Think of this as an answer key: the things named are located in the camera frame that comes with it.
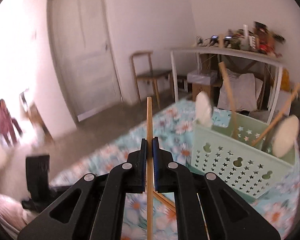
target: wooden chair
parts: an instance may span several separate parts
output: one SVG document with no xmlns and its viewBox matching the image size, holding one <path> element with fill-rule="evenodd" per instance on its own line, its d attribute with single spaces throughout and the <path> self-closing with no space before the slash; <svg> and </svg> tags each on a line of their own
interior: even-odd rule
<svg viewBox="0 0 300 240">
<path fill-rule="evenodd" d="M 164 78 L 166 76 L 169 76 L 170 78 L 170 89 L 171 89 L 171 93 L 172 93 L 172 97 L 174 98 L 174 89 L 173 89 L 173 77 L 172 77 L 172 70 L 153 70 L 152 69 L 152 62 L 151 62 L 151 54 L 153 53 L 153 51 L 136 51 L 135 53 L 133 53 L 130 56 L 130 61 L 131 61 L 131 68 L 132 68 L 132 72 L 133 72 L 133 77 L 134 77 L 134 81 L 135 81 L 135 85 L 136 85 L 136 91 L 137 91 L 137 95 L 139 97 L 139 102 L 141 102 L 141 98 L 140 98 L 140 92 L 139 92 L 139 87 L 138 87 L 138 80 L 143 80 L 143 81 L 147 81 L 147 82 L 151 82 L 152 83 L 152 87 L 153 87 L 153 93 L 156 95 L 157 98 L 157 104 L 158 104 L 158 108 L 160 109 L 160 98 L 159 98 L 159 91 L 158 91 L 158 83 L 157 80 L 159 78 Z M 144 56 L 147 55 L 148 56 L 148 60 L 149 60 L 149 67 L 150 67 L 150 72 L 146 72 L 140 75 L 136 75 L 136 69 L 134 66 L 134 57 L 137 56 Z"/>
</svg>

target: concrete floor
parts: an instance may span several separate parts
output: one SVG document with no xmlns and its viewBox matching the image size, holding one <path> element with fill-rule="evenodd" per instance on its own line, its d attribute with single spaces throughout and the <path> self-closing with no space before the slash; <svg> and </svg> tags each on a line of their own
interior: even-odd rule
<svg viewBox="0 0 300 240">
<path fill-rule="evenodd" d="M 162 109 L 172 104 L 171 95 L 161 96 Z M 159 111 L 153 98 L 153 113 Z M 25 158 L 30 155 L 50 154 L 50 180 L 60 171 L 68 168 L 97 148 L 111 142 L 132 127 L 146 119 L 146 101 L 135 106 L 119 104 L 113 106 L 78 125 L 78 129 L 54 143 L 46 144 L 37 149 L 31 146 L 20 146 L 10 155 L 7 165 L 0 171 L 0 193 L 17 200 L 28 196 L 26 189 Z M 295 223 L 300 219 L 300 199 Z"/>
</svg>

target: child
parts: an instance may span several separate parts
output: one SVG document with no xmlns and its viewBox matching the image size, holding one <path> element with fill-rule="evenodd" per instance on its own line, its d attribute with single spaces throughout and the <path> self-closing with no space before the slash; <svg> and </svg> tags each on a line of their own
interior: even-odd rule
<svg viewBox="0 0 300 240">
<path fill-rule="evenodd" d="M 0 99 L 0 135 L 3 135 L 9 147 L 11 146 L 11 143 L 8 139 L 8 133 L 10 133 L 13 145 L 17 144 L 17 138 L 12 124 L 14 124 L 18 130 L 19 135 L 22 136 L 23 131 L 21 130 L 17 120 L 15 118 L 11 118 L 5 101 Z"/>
</svg>

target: blue floral fabric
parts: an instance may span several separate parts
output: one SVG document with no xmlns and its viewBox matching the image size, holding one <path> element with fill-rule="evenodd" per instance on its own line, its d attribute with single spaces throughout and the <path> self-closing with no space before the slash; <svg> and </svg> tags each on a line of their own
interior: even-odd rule
<svg viewBox="0 0 300 240">
<path fill-rule="evenodd" d="M 160 148 L 171 152 L 176 162 L 187 166 L 191 163 L 194 118 L 195 105 L 186 100 L 173 104 L 153 118 L 154 136 L 159 138 Z M 228 111 L 214 111 L 212 119 L 215 125 L 227 126 L 230 115 Z M 141 139 L 145 137 L 146 122 L 143 122 L 131 129 L 128 134 L 96 150 L 68 170 L 62 171 L 51 184 L 72 185 L 86 173 L 96 175 L 108 173 L 113 167 L 126 162 L 130 152 L 139 150 Z M 296 150 L 293 171 L 252 204 L 255 210 L 279 231 L 282 239 L 292 226 L 299 193 L 300 157 Z M 173 200 L 173 194 L 168 194 L 167 197 Z M 178 239 L 176 214 L 156 199 L 153 214 L 154 239 Z M 127 194 L 122 239 L 146 239 L 146 228 L 146 193 Z"/>
</svg>

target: gourd-shaped cutout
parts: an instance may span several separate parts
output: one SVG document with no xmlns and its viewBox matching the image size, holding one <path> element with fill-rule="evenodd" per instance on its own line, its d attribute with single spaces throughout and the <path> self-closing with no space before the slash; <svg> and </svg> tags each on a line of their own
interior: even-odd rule
<svg viewBox="0 0 300 240">
<path fill-rule="evenodd" d="M 236 161 L 233 162 L 233 165 L 236 167 L 241 167 L 242 161 L 243 161 L 243 159 L 241 157 L 239 157 Z"/>
<path fill-rule="evenodd" d="M 211 145 L 209 143 L 206 143 L 205 146 L 203 146 L 203 149 L 206 153 L 210 153 L 211 149 L 210 149 Z"/>
<path fill-rule="evenodd" d="M 263 178 L 263 179 L 270 179 L 272 173 L 273 173 L 272 171 L 268 171 L 267 174 L 262 175 L 261 178 Z"/>
</svg>

